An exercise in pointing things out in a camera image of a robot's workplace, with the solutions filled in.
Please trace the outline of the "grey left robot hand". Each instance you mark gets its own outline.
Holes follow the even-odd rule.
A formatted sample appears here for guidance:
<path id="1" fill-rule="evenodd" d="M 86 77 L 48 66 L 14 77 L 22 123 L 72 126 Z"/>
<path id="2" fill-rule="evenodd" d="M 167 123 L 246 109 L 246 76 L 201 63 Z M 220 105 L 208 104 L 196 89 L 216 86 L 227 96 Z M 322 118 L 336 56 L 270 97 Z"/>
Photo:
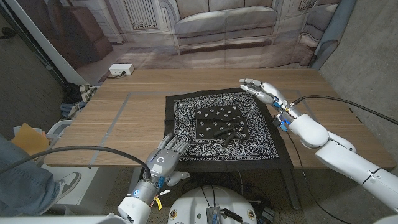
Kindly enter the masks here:
<path id="1" fill-rule="evenodd" d="M 189 142 L 177 142 L 172 134 L 166 135 L 163 140 L 161 140 L 157 149 L 154 150 L 146 160 L 152 178 L 163 177 L 163 183 L 166 183 L 167 186 L 170 187 L 177 185 L 183 179 L 189 178 L 189 172 L 175 171 L 180 156 L 188 146 Z"/>

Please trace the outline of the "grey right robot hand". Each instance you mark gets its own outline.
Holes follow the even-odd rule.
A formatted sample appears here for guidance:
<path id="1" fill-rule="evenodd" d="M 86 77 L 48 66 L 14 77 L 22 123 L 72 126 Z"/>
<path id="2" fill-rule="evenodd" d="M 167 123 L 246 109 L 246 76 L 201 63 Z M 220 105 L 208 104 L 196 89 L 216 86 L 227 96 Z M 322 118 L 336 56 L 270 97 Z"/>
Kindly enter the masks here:
<path id="1" fill-rule="evenodd" d="M 284 95 L 273 85 L 250 78 L 240 79 L 239 82 L 242 90 L 254 95 L 261 102 L 283 110 L 288 108 Z"/>

